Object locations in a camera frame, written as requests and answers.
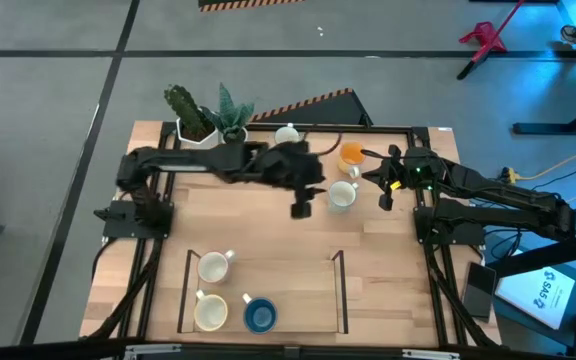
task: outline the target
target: concrete floor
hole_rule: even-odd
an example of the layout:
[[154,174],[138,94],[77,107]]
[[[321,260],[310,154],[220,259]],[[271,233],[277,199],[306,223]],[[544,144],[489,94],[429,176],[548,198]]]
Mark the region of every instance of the concrete floor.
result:
[[[565,0],[576,22],[576,1]],[[130,0],[0,0],[0,49],[115,49]],[[511,5],[467,0],[307,0],[251,10],[199,13],[193,1],[141,1],[129,50],[421,50],[425,58],[124,59],[103,119],[37,341],[75,339],[102,222],[92,211],[113,196],[118,160],[135,120],[173,120],[170,83],[216,106],[220,81],[259,111],[352,87],[376,124],[452,127],[462,162],[487,176],[503,166],[532,175],[576,153],[575,137],[515,136],[512,123],[576,116],[576,60],[490,59],[465,81],[468,50],[457,39],[475,22],[499,25]],[[561,48],[554,5],[527,5],[503,39],[509,50]],[[110,58],[0,58],[0,346],[17,341]],[[532,187],[576,169],[576,161]],[[576,177],[544,190],[576,196]],[[548,241],[524,237],[527,247]],[[500,320],[512,348],[563,348]]]

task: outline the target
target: smartphone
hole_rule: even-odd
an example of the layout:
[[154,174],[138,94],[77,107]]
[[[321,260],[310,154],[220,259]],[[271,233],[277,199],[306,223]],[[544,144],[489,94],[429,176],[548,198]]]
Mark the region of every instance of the smartphone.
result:
[[469,264],[462,301],[473,318],[486,323],[490,320],[490,307],[496,279],[495,270],[473,262]]

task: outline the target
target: white pot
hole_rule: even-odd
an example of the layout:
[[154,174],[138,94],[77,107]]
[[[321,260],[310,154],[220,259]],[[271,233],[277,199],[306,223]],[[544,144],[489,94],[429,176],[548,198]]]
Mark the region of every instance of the white pot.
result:
[[[244,130],[244,142],[248,141],[248,130],[246,130],[246,128],[243,129]],[[219,143],[220,144],[225,144],[226,141],[224,141],[224,134],[219,133]]]
[[215,146],[219,145],[219,131],[215,129],[210,135],[206,136],[201,141],[192,141],[184,138],[181,136],[181,126],[180,126],[181,119],[177,118],[177,137],[181,140],[181,147],[184,149],[198,149],[198,150],[205,150],[205,149],[212,149]]

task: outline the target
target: wooden tabletop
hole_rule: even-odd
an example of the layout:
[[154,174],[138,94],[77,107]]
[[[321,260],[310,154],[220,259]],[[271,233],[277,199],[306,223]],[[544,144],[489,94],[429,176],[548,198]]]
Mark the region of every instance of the wooden tabletop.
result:
[[[162,122],[135,123],[128,151],[157,147]],[[429,128],[432,148],[440,156],[458,162],[451,129]],[[273,143],[273,134],[250,132],[250,140]],[[311,150],[323,151],[334,144],[336,134],[311,133]],[[405,136],[393,134],[345,134],[343,141],[359,141],[365,148],[387,153],[390,144],[407,148]],[[338,152],[321,158],[328,188],[346,180],[337,166]],[[367,159],[362,170],[373,170],[379,160]],[[290,218],[292,192],[256,184],[226,185],[209,174],[176,177],[172,200],[175,220],[165,240],[148,324],[147,338],[157,341],[273,343],[348,346],[437,346],[423,249],[417,243],[412,191],[393,194],[393,210],[378,205],[380,190],[363,180],[358,198],[344,214],[328,212],[327,194],[312,201],[312,217]],[[120,239],[101,257],[93,281],[81,335],[95,331],[126,291],[135,240]],[[182,330],[177,333],[186,254],[234,250],[236,260],[226,283],[203,284],[191,267]],[[338,264],[331,258],[343,250],[347,285],[349,333],[340,334]],[[466,246],[452,246],[455,277],[461,293],[467,264],[479,257]],[[223,296],[229,316],[213,333],[190,332],[193,326],[194,292]],[[241,295],[263,296],[275,302],[278,322],[273,332],[253,335],[243,327]],[[136,334],[141,295],[133,308],[129,334]],[[449,340],[456,342],[450,305],[442,297]],[[494,313],[486,334],[500,343]]]

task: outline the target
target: coffee mug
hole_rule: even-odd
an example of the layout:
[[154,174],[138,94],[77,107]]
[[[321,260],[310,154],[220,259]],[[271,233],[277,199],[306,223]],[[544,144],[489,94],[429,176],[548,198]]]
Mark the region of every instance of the coffee mug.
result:
[[280,127],[279,130],[275,132],[275,144],[281,144],[282,142],[299,142],[301,139],[299,137],[299,132],[295,130],[293,124],[287,124],[286,126]]
[[243,295],[246,302],[244,311],[244,324],[251,333],[261,335],[269,332],[277,324],[277,308],[275,304],[266,298],[251,298]]
[[361,175],[359,165],[364,162],[366,155],[361,153],[363,146],[358,142],[345,143],[341,146],[337,167],[342,172],[355,179]]
[[199,259],[197,264],[197,272],[201,280],[215,284],[222,282],[226,279],[230,264],[235,259],[235,252],[232,250],[226,251],[222,254],[217,251],[206,253]]
[[357,189],[359,184],[351,184],[346,181],[337,181],[328,189],[329,210],[333,213],[340,213],[348,210],[357,199]]
[[216,331],[228,318],[228,304],[219,295],[206,295],[197,290],[197,305],[195,305],[195,324],[203,331]]

